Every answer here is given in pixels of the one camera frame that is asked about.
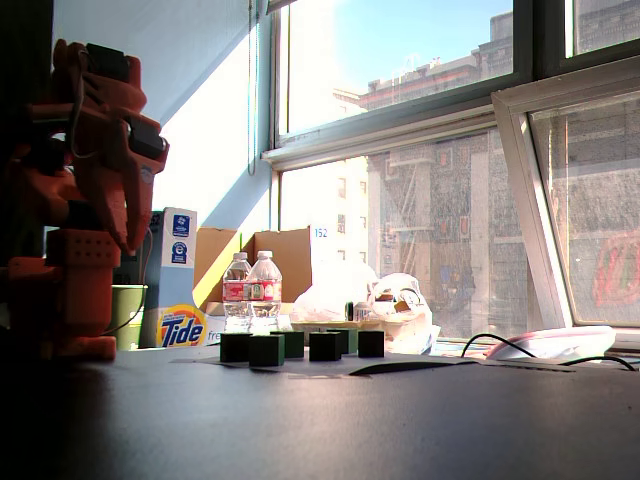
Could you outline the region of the red gripper black motor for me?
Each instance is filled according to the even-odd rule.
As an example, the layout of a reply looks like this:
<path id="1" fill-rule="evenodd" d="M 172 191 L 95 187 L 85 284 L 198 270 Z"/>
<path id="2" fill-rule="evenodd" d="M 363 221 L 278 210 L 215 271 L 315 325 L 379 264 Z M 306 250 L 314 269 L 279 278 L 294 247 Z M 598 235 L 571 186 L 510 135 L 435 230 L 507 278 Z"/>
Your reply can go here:
<path id="1" fill-rule="evenodd" d="M 154 178 L 164 170 L 169 144 L 156 121 L 130 110 L 98 112 L 92 131 L 92 195 L 104 201 L 106 227 L 118 247 L 136 250 L 149 226 Z"/>

